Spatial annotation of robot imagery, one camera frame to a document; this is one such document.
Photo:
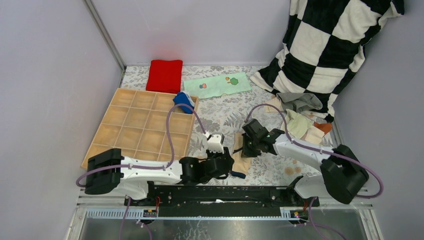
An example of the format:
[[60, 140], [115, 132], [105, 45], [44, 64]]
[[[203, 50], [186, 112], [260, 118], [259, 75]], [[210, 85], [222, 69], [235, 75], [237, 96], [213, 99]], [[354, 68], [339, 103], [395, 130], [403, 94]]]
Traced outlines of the beige cloth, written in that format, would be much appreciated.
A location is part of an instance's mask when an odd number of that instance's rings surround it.
[[251, 157], [242, 157], [243, 150], [243, 134], [241, 132], [237, 132], [234, 135], [234, 145], [232, 150], [232, 159], [234, 163], [232, 165], [232, 169], [230, 174], [233, 177], [245, 179], [249, 168], [251, 166]]

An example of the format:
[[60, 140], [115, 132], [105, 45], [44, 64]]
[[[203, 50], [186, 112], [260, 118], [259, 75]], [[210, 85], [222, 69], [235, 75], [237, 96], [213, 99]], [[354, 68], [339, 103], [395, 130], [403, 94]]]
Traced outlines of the blue underwear with white lettering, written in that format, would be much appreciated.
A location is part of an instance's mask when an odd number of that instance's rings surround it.
[[184, 104], [180, 105], [179, 107], [182, 109], [182, 111], [185, 114], [192, 114], [193, 109], [195, 108], [195, 102], [193, 99], [189, 96], [189, 94], [185, 91], [180, 91], [176, 94], [176, 96], [173, 98], [173, 102], [178, 104]]

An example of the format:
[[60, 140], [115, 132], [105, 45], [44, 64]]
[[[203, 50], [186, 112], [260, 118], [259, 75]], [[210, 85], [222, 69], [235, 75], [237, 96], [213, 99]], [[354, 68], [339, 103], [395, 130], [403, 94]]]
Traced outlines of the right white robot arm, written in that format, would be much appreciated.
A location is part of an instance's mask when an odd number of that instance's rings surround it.
[[337, 148], [314, 145], [291, 137], [281, 129], [267, 130], [254, 118], [242, 129], [243, 157], [254, 158], [269, 153], [293, 158], [319, 171], [319, 175], [304, 176], [290, 184], [286, 198], [293, 206], [312, 197], [332, 197], [342, 204], [350, 204], [370, 178], [345, 145]]

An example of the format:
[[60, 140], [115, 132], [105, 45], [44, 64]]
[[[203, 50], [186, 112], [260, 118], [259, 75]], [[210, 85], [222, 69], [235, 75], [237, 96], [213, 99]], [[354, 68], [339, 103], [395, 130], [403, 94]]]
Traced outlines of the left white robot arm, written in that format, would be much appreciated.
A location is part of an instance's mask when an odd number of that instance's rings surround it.
[[196, 186], [211, 179], [225, 179], [233, 168], [234, 159], [228, 148], [224, 152], [206, 152], [206, 159], [183, 157], [173, 162], [140, 160], [122, 155], [120, 148], [111, 148], [88, 159], [85, 179], [87, 195], [116, 192], [148, 206], [155, 200], [149, 183]]

